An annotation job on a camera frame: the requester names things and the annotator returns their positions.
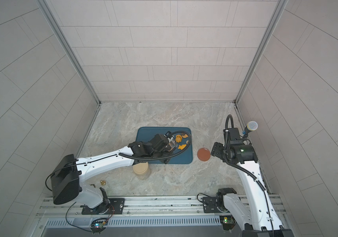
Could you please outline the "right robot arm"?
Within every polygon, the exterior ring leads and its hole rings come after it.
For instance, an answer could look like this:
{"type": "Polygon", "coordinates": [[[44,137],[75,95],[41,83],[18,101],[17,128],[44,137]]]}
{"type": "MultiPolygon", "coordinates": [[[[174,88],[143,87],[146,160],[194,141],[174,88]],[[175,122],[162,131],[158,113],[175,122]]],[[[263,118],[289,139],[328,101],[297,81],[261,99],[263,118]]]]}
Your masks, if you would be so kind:
{"type": "Polygon", "coordinates": [[[219,189],[217,207],[228,211],[242,230],[243,237],[293,237],[284,227],[263,183],[258,158],[251,145],[214,143],[211,155],[236,168],[245,189],[247,209],[232,188],[219,189]]]}

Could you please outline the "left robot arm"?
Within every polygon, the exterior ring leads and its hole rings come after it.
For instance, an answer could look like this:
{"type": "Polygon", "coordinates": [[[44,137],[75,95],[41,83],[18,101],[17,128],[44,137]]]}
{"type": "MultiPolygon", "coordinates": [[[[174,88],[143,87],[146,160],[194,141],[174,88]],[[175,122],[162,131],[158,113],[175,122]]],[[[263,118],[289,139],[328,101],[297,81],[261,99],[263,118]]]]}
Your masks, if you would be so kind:
{"type": "Polygon", "coordinates": [[[164,158],[174,141],[169,133],[156,134],[149,142],[133,142],[119,150],[94,157],[65,156],[50,175],[53,203],[60,205],[74,201],[91,209],[106,206],[106,191],[87,184],[88,179],[117,168],[164,158]]]}

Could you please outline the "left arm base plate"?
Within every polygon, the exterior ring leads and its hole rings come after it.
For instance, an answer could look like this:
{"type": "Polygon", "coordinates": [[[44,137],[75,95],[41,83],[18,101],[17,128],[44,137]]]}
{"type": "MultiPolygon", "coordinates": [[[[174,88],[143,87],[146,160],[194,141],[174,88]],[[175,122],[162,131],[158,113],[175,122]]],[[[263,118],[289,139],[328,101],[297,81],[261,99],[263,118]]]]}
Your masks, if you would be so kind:
{"type": "Polygon", "coordinates": [[[125,198],[110,198],[107,204],[100,204],[96,208],[89,208],[86,205],[81,205],[82,215],[111,215],[122,214],[125,204],[125,198]]]}

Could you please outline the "clear cookie jar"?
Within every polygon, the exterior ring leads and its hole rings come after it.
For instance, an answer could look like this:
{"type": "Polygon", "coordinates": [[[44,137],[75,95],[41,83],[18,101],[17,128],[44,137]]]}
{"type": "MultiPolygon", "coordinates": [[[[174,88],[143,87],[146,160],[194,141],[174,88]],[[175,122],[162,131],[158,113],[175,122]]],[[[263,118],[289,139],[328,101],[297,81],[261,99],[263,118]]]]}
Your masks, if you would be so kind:
{"type": "Polygon", "coordinates": [[[167,146],[164,148],[164,151],[166,153],[171,153],[173,152],[175,149],[177,149],[177,143],[176,143],[176,140],[175,140],[175,136],[172,135],[172,136],[169,136],[168,137],[168,141],[169,143],[167,144],[167,146]]]}

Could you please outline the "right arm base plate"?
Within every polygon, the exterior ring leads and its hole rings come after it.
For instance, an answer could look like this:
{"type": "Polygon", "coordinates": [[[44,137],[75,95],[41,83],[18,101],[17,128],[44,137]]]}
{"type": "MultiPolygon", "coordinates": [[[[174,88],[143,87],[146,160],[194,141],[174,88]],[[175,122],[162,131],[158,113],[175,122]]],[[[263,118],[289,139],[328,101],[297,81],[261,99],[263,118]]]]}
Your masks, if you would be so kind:
{"type": "Polygon", "coordinates": [[[216,197],[202,197],[201,202],[203,203],[204,213],[225,213],[227,212],[224,209],[221,209],[217,205],[216,197]]]}

